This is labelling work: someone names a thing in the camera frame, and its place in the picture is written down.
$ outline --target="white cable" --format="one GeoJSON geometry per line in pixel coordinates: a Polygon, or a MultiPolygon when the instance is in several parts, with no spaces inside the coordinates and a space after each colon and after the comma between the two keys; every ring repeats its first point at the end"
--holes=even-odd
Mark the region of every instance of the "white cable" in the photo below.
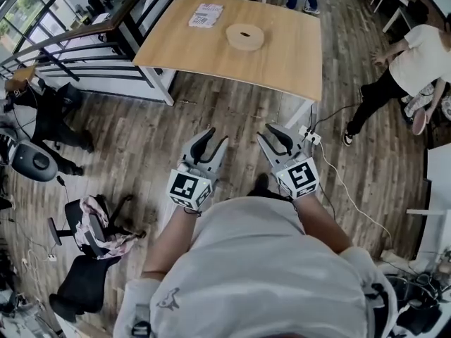
{"type": "Polygon", "coordinates": [[[347,197],[350,199],[351,203],[354,205],[354,207],[356,208],[356,210],[357,210],[359,213],[365,215],[371,222],[373,222],[374,224],[376,224],[376,225],[378,225],[379,227],[381,227],[382,229],[384,229],[384,230],[387,232],[387,234],[388,234],[388,236],[389,236],[389,238],[390,238],[390,247],[393,247],[393,239],[392,239],[392,235],[390,234],[390,232],[389,232],[382,224],[376,222],[376,221],[375,221],[372,217],[370,217],[368,214],[364,213],[364,212],[361,211],[359,208],[357,208],[357,205],[356,205],[356,203],[352,200],[352,198],[351,198],[351,196],[350,196],[350,193],[349,193],[349,191],[347,190],[347,186],[346,186],[345,182],[343,182],[343,180],[342,180],[342,178],[341,178],[341,176],[340,176],[340,173],[338,172],[337,168],[336,168],[335,166],[333,166],[332,164],[330,164],[330,163],[327,161],[326,156],[324,155],[324,147],[323,147],[323,143],[321,143],[321,141],[319,142],[319,145],[320,145],[320,147],[321,147],[321,153],[323,154],[324,161],[325,161],[329,166],[331,166],[331,167],[334,169],[334,171],[337,173],[338,180],[339,180],[340,183],[345,187],[347,197]]]}

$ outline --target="wooden floor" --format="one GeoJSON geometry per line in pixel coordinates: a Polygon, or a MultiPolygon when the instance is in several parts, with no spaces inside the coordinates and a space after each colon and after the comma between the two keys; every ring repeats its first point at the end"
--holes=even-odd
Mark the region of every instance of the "wooden floor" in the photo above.
{"type": "MultiPolygon", "coordinates": [[[[270,0],[283,5],[285,0],[270,0]]],[[[381,33],[385,21],[368,9],[362,0],[321,0],[323,39],[323,101],[319,118],[359,101],[361,84],[374,81],[383,71],[370,62],[370,53],[387,47],[381,33]]],[[[260,151],[256,133],[265,123],[285,124],[299,101],[284,94],[214,77],[179,73],[172,91],[174,107],[148,101],[92,95],[70,122],[80,130],[91,130],[96,151],[87,154],[80,149],[63,147],[62,154],[85,166],[84,177],[63,176],[70,200],[86,194],[104,194],[116,204],[124,194],[135,200],[123,210],[137,229],[149,234],[121,262],[113,266],[106,280],[104,307],[100,314],[87,314],[83,320],[110,332],[123,298],[125,283],[140,273],[147,245],[158,232],[159,223],[169,216],[172,205],[164,191],[171,168],[176,166],[183,142],[208,127],[216,127],[216,142],[230,137],[230,145],[221,170],[221,182],[214,201],[245,195],[260,172],[269,172],[269,164],[260,151]]],[[[423,152],[424,138],[414,137],[402,122],[396,101],[382,108],[364,126],[354,144],[346,148],[340,136],[355,108],[345,109],[321,123],[327,159],[337,166],[358,207],[384,224],[401,256],[411,256],[419,233],[420,220],[404,214],[406,208],[424,206],[423,152]]],[[[304,117],[308,124],[309,117],[304,117]]],[[[358,213],[346,197],[345,189],[321,156],[319,147],[314,158],[321,174],[322,186],[336,210],[337,221],[353,242],[377,256],[389,248],[382,229],[358,213]]],[[[56,181],[32,182],[8,172],[9,189],[16,196],[16,211],[2,211],[0,232],[6,237],[23,289],[44,303],[56,292],[73,259],[79,254],[72,239],[53,252],[58,261],[39,261],[35,281],[21,265],[32,249],[39,259],[46,250],[31,244],[20,231],[50,250],[53,243],[47,229],[47,218],[58,227],[64,224],[63,206],[66,192],[56,181]],[[14,219],[16,223],[5,221],[14,219]]],[[[330,205],[319,192],[331,212],[330,205]]]]}

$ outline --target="roll of tape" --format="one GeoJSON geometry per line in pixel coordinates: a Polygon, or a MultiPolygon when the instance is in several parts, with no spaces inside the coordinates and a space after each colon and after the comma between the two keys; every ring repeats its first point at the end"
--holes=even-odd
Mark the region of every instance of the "roll of tape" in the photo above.
{"type": "Polygon", "coordinates": [[[238,50],[255,51],[261,48],[265,36],[263,30],[255,25],[234,24],[227,28],[228,43],[238,50]]]}

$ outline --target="power strip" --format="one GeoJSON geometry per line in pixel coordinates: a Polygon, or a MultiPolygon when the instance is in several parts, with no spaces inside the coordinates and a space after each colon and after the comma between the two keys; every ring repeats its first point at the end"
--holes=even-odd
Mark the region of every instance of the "power strip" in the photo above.
{"type": "Polygon", "coordinates": [[[321,137],[318,134],[316,134],[315,132],[312,132],[305,125],[301,126],[301,128],[299,129],[299,134],[302,135],[309,142],[312,142],[315,145],[318,145],[319,142],[321,141],[321,137]]]}

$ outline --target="railing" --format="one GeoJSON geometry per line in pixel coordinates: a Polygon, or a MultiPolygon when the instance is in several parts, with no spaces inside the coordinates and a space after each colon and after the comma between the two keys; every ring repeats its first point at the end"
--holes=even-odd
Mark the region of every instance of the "railing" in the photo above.
{"type": "Polygon", "coordinates": [[[0,63],[0,77],[36,65],[36,76],[49,85],[68,82],[78,89],[173,101],[167,92],[174,71],[134,66],[132,60],[173,0],[125,0],[107,21],[82,26],[44,40],[0,63]],[[56,49],[61,43],[64,49],[56,49]]]}

